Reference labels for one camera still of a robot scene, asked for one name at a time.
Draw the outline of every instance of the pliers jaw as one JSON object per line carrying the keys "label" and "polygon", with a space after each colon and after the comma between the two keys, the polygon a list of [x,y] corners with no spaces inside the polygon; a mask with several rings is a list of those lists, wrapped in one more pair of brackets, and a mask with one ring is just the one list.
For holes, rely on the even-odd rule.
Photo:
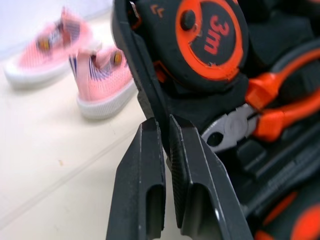
{"label": "pliers jaw", "polygon": [[[250,105],[244,104],[214,121],[202,134],[202,138],[214,153],[233,148],[255,131],[258,122],[255,113]],[[222,136],[221,141],[212,143],[210,138],[217,134]]]}

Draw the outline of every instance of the pliers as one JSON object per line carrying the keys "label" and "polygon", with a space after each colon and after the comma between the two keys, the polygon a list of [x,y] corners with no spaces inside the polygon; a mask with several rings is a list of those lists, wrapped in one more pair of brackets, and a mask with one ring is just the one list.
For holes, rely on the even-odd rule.
{"label": "pliers", "polygon": [[292,104],[264,109],[279,93],[284,81],[303,65],[320,58],[320,38],[284,55],[269,72],[249,79],[245,104],[215,120],[202,134],[214,153],[237,146],[251,135],[273,142],[282,131],[320,110],[320,88]]}

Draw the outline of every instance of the white shoe sole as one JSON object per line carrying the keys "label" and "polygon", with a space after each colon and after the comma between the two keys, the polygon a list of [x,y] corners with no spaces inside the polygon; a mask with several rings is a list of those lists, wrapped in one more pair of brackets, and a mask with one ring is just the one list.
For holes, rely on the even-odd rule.
{"label": "white shoe sole", "polygon": [[8,82],[15,89],[36,88],[49,85],[70,69],[68,61],[42,72],[27,72],[17,67],[16,62],[8,63],[3,69]]}
{"label": "white shoe sole", "polygon": [[120,112],[137,91],[135,81],[132,79],[118,94],[105,101],[87,102],[81,100],[79,96],[76,101],[85,118],[103,120]]}

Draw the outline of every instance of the screwdriver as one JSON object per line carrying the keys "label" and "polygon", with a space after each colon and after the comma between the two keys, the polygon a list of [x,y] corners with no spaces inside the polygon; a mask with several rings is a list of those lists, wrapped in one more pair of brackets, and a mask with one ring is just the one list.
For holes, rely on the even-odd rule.
{"label": "screwdriver", "polygon": [[319,240],[320,178],[292,191],[267,215],[255,240]]}

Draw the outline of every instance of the tape measure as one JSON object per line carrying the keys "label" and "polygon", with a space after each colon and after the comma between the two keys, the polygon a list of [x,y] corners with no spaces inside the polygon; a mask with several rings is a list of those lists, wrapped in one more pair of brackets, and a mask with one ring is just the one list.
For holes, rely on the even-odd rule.
{"label": "tape measure", "polygon": [[244,65],[248,27],[236,0],[137,0],[135,6],[147,46],[181,85],[221,92]]}

